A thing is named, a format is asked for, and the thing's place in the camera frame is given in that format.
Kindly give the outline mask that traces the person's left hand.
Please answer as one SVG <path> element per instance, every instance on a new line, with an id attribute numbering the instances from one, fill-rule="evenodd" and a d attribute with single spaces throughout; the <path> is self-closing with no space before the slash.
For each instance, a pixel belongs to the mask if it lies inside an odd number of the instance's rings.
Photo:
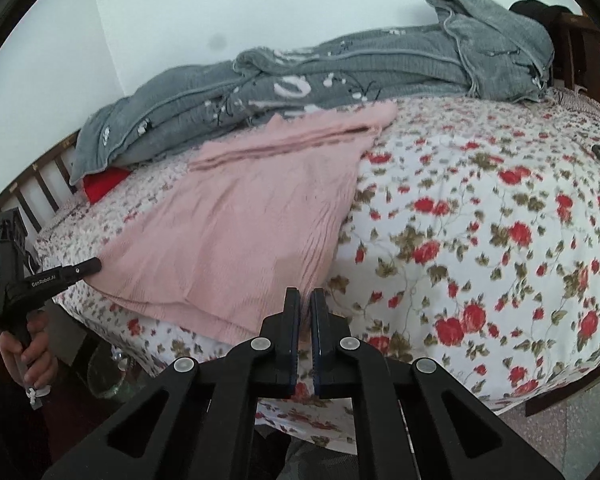
<path id="1" fill-rule="evenodd" d="M 9 332 L 1 332 L 0 352 L 3 362 L 20 386 L 35 389 L 49 386 L 56 378 L 58 361 L 50 350 L 50 337 L 46 332 L 48 315 L 42 310 L 31 312 L 27 330 L 31 342 L 23 348 L 20 341 Z"/>

